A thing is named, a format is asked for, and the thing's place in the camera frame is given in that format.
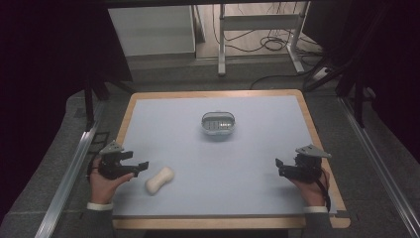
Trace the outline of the light blue table mat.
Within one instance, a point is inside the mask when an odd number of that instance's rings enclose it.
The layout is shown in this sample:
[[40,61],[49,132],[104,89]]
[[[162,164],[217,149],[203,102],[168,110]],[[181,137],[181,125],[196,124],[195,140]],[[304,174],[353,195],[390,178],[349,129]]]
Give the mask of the light blue table mat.
[[[201,127],[207,112],[230,112],[232,134],[211,136]],[[299,215],[304,201],[275,160],[294,162],[312,139],[292,95],[139,99],[123,146],[131,164],[149,168],[121,185],[114,213],[132,217]],[[154,195],[146,181],[162,168],[172,181]]]

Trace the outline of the white power strip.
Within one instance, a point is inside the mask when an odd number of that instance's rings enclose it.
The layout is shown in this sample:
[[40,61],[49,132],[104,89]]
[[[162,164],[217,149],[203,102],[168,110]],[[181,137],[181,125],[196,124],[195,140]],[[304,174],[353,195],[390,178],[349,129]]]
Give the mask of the white power strip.
[[322,67],[321,69],[319,69],[314,75],[313,75],[313,79],[315,81],[318,81],[320,79],[322,79],[323,77],[325,77],[326,75],[328,75],[332,70],[328,67]]

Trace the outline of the person's left hand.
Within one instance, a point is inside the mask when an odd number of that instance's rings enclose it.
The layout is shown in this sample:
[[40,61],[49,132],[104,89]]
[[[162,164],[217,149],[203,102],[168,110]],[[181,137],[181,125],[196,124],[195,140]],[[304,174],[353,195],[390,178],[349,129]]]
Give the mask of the person's left hand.
[[134,175],[127,174],[116,179],[107,179],[100,175],[98,168],[101,162],[100,158],[93,160],[89,182],[91,187],[90,201],[96,204],[109,204],[117,190],[117,188],[131,180]]

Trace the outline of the aluminium rail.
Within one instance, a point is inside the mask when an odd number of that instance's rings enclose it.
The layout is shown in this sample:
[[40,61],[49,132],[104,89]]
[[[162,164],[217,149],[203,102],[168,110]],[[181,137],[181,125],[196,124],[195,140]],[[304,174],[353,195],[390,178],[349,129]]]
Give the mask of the aluminium rail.
[[380,153],[370,139],[368,132],[356,120],[351,104],[343,98],[338,98],[338,102],[342,106],[353,130],[355,131],[367,154],[367,157],[372,164],[372,167],[381,180],[411,238],[420,238],[420,219],[418,218],[408,198],[399,188],[394,177],[386,167]]
[[52,202],[40,224],[35,238],[51,238],[53,236],[54,229],[56,228],[60,215],[77,179],[98,125],[100,124],[105,105],[105,102],[99,102],[95,106],[93,110],[93,125],[90,130],[81,135],[76,150],[70,160],[70,164],[52,198]]

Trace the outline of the white bone-shaped soap bar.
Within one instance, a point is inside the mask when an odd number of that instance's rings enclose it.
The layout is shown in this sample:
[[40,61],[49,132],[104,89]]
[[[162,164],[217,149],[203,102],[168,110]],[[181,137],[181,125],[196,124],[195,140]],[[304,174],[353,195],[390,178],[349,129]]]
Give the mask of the white bone-shaped soap bar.
[[146,181],[146,189],[149,194],[156,194],[163,185],[172,181],[174,171],[169,167],[162,168],[156,175]]

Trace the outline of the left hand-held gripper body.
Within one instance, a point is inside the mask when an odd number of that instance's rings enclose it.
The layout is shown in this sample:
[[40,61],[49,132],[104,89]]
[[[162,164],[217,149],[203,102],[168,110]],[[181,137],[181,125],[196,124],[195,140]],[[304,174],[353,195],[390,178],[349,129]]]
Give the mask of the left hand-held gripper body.
[[117,179],[134,172],[133,166],[123,166],[119,160],[119,154],[124,152],[124,148],[116,141],[112,141],[99,152],[101,162],[98,171],[102,177]]

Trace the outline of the white metal desk frame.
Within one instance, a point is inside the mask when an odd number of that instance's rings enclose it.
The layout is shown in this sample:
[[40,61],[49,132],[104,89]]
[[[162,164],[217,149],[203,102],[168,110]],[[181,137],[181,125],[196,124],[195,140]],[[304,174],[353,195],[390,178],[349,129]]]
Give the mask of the white metal desk frame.
[[219,10],[219,51],[218,51],[218,74],[226,74],[225,33],[230,31],[246,30],[291,30],[291,41],[286,45],[288,54],[298,73],[304,71],[304,67],[297,56],[296,46],[305,20],[309,2],[306,1],[301,10],[296,14],[283,15],[246,15],[226,16],[225,5],[220,5]]

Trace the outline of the black metal stand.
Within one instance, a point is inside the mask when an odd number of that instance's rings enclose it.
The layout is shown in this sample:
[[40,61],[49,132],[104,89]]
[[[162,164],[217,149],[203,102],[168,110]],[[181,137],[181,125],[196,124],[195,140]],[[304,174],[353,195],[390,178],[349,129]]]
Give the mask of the black metal stand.
[[100,101],[109,99],[110,92],[106,86],[107,82],[129,94],[136,93],[134,88],[105,73],[88,74],[84,80],[85,112],[87,117],[85,131],[90,131],[95,122],[92,94],[95,94]]
[[323,67],[329,63],[327,57],[322,57],[315,66],[308,71],[308,76],[304,79],[302,85],[303,92],[310,92],[316,88],[324,85],[325,83],[339,77],[339,83],[336,86],[335,92],[338,97],[346,97],[351,89],[354,91],[354,118],[357,123],[363,128],[365,126],[363,120],[363,103],[365,100],[364,96],[364,81],[362,79],[361,71],[359,70],[360,60],[358,58],[350,59],[344,64],[333,69],[332,72],[313,83],[309,81],[313,76]]

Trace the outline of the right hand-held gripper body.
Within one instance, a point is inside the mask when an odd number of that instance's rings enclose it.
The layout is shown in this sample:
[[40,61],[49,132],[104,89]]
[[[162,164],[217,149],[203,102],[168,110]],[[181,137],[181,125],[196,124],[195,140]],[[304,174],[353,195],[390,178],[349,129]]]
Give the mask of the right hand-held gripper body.
[[324,152],[310,144],[295,150],[295,166],[286,169],[288,179],[296,179],[302,182],[314,182],[322,174],[322,159],[331,159],[330,153]]

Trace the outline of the person's right hand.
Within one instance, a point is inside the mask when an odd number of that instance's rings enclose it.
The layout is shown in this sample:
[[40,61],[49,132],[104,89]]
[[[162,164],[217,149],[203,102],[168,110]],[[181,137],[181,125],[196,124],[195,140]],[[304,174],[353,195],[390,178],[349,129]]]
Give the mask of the person's right hand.
[[[322,175],[319,177],[319,181],[325,189],[329,188],[330,175],[325,170],[322,170]],[[300,194],[308,206],[325,206],[326,199],[323,194],[323,190],[316,183],[305,183],[295,179],[291,182],[298,187]]]

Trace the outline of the white cabinet panel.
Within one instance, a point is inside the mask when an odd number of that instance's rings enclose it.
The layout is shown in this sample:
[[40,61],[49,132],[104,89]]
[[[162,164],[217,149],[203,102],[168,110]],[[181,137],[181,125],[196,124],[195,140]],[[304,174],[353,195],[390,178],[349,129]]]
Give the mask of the white cabinet panel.
[[195,52],[190,6],[115,8],[108,13],[126,57]]

